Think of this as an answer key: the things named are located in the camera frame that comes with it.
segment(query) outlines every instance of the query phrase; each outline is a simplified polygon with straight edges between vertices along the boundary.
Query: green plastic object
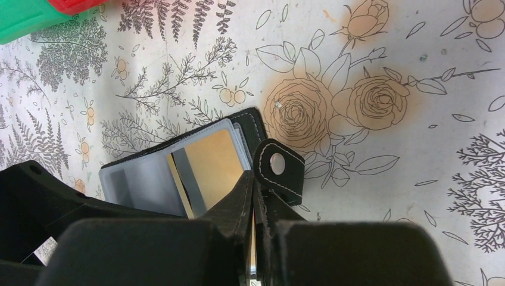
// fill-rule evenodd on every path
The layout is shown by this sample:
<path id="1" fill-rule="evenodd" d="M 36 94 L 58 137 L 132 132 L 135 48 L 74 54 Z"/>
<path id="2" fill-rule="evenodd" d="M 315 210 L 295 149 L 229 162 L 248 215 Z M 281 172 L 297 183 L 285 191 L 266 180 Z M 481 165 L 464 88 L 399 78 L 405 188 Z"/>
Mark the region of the green plastic object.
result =
<path id="1" fill-rule="evenodd" d="M 46 0 L 0 0 L 0 44 L 72 19 Z"/>

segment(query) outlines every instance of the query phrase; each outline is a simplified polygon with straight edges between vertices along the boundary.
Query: red plastic object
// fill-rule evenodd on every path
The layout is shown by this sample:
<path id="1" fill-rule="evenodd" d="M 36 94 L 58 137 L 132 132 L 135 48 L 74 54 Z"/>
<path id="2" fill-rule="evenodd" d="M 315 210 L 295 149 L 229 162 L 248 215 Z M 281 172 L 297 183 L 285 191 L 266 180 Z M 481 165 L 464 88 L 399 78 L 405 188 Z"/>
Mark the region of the red plastic object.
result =
<path id="1" fill-rule="evenodd" d="M 107 0 L 47 0 L 58 12 L 65 15 L 76 15 Z"/>

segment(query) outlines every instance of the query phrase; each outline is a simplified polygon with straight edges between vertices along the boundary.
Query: floral tablecloth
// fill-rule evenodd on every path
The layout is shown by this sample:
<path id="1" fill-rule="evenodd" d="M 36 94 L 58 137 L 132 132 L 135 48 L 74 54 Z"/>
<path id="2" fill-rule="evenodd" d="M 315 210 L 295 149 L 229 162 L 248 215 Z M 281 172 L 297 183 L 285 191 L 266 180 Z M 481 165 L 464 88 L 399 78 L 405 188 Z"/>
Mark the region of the floral tablecloth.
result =
<path id="1" fill-rule="evenodd" d="M 0 47 L 0 164 L 103 198 L 104 163 L 254 106 L 305 157 L 305 218 L 416 223 L 456 284 L 505 285 L 504 10 L 111 1 Z"/>

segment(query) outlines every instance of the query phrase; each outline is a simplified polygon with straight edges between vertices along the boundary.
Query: metal snap button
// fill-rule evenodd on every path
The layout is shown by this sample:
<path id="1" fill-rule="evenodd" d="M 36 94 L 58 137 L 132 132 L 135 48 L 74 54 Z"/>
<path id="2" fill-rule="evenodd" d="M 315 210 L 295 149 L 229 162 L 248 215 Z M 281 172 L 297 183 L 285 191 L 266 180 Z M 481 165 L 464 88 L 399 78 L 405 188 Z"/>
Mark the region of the metal snap button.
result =
<path id="1" fill-rule="evenodd" d="M 270 158 L 270 167 L 272 168 L 272 172 L 275 175 L 282 174 L 284 172 L 284 169 L 286 169 L 286 161 L 284 160 L 284 156 L 279 153 L 272 155 Z"/>

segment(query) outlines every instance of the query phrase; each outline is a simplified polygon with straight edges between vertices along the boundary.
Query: gold card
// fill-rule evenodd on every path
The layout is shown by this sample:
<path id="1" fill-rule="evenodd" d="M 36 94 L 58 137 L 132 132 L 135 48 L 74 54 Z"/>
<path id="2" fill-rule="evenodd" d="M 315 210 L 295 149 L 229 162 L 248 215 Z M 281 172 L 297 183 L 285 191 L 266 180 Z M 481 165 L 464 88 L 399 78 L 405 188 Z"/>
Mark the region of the gold card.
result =
<path id="1" fill-rule="evenodd" d="M 185 189 L 179 192 L 187 193 L 195 217 L 203 215 L 228 195 L 243 172 L 227 129 L 174 151 L 172 155 Z"/>

